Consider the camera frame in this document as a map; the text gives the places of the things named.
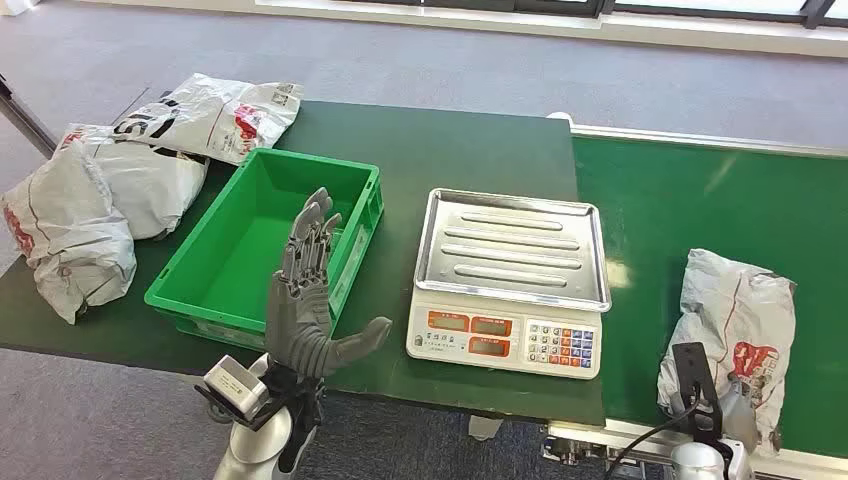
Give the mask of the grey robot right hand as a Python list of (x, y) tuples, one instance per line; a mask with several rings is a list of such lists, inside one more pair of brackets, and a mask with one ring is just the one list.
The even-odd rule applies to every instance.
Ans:
[(730, 374), (728, 381), (728, 390), (719, 397), (722, 433), (726, 438), (740, 441), (748, 453), (753, 453), (759, 444), (760, 434), (751, 388), (735, 374)]

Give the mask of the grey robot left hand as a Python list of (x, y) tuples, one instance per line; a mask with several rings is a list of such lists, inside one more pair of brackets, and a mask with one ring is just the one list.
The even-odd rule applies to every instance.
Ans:
[(308, 197), (293, 221), (280, 267), (270, 277), (269, 359), (309, 378), (327, 377), (378, 350), (393, 326), (391, 319), (378, 316), (358, 333), (331, 337), (327, 266), (332, 232), (342, 219), (339, 213), (327, 215), (332, 206), (324, 187)]

